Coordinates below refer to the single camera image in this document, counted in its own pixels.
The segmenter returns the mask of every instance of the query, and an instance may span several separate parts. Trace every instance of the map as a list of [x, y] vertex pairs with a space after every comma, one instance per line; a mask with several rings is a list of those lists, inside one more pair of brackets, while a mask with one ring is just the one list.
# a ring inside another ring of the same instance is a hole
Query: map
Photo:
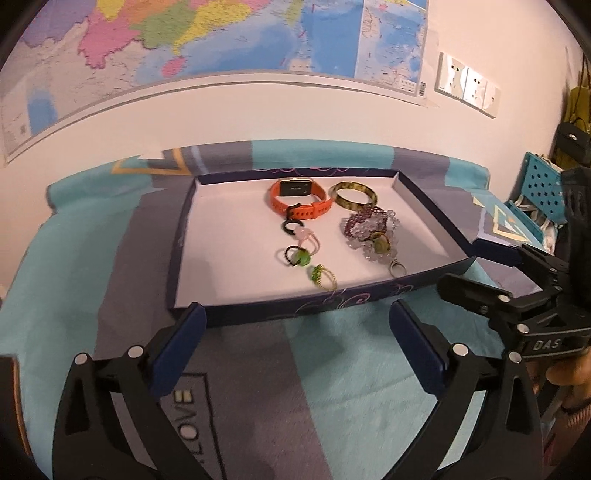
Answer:
[[8, 153], [163, 80], [291, 70], [422, 95], [427, 0], [48, 0], [0, 72]]

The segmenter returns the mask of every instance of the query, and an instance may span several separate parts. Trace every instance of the electrical outlet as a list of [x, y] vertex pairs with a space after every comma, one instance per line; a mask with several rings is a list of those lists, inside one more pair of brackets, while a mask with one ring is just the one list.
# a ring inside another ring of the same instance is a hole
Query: electrical outlet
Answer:
[[452, 97], [464, 97], [467, 67], [447, 53], [441, 53], [436, 89]]
[[467, 70], [463, 100], [481, 110], [488, 81], [476, 70], [470, 67]]
[[499, 105], [501, 103], [501, 90], [494, 83], [488, 82], [486, 84], [486, 92], [484, 94], [484, 102], [482, 104], [482, 112], [496, 118], [499, 113]]

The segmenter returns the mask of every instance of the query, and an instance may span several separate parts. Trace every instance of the black handbag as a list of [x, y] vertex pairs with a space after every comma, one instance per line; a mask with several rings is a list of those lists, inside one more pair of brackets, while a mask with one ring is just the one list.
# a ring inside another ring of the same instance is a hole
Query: black handbag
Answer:
[[[587, 68], [587, 79], [589, 79], [589, 87], [591, 87], [591, 75], [589, 74], [589, 64], [587, 58], [583, 54], [583, 67], [581, 69], [581, 79], [579, 82], [579, 92], [577, 94], [577, 101], [574, 104], [574, 112], [577, 111], [579, 98], [581, 95], [581, 88], [583, 86], [583, 75]], [[569, 157], [576, 160], [580, 165], [588, 167], [591, 165], [591, 105], [589, 108], [590, 118], [585, 124], [585, 120], [581, 117], [572, 118], [570, 122], [563, 122], [558, 126], [556, 135], [556, 147], [566, 153]], [[580, 121], [586, 130], [577, 127], [577, 122]]]

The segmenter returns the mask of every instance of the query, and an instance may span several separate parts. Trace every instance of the yellow map region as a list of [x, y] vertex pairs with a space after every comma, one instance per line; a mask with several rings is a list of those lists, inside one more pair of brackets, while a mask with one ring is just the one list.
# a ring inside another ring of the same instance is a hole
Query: yellow map region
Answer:
[[251, 13], [251, 7], [228, 0], [213, 0], [197, 9], [189, 29], [173, 44], [173, 53], [180, 54], [180, 47], [196, 38], [205, 37], [216, 27], [240, 22]]
[[107, 20], [114, 20], [123, 8], [125, 0], [96, 0], [97, 9]]

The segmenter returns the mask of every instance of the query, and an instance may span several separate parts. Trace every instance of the watch face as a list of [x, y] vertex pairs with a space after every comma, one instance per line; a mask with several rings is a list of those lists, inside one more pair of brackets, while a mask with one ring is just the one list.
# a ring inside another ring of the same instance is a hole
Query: watch face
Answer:
[[311, 180], [282, 180], [279, 185], [279, 197], [305, 197], [311, 191]]

